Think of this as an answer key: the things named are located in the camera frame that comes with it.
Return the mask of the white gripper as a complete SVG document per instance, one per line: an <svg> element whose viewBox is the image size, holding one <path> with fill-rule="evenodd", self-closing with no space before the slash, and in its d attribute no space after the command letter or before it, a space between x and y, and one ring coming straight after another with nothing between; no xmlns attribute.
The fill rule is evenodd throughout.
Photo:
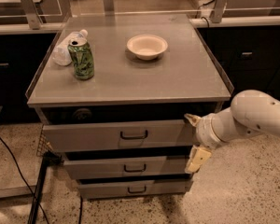
<svg viewBox="0 0 280 224"><path fill-rule="evenodd" d="M202 118L192 114L185 114L184 117L193 127L197 126L196 138L204 146L193 146L190 151L185 172L193 174L198 172L201 166L212 156L209 148L217 148L231 140L232 115L229 112L221 111Z"/></svg>

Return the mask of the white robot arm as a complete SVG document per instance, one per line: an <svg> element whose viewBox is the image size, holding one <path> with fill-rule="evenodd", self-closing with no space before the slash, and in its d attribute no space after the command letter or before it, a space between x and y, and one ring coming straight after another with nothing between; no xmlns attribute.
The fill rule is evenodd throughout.
<svg viewBox="0 0 280 224"><path fill-rule="evenodd" d="M231 106L203 117L185 114L195 128L197 143L191 149L185 167L188 174L196 173L212 156L212 152L231 140L246 139L261 133L280 136L280 101L262 91L241 91Z"/></svg>

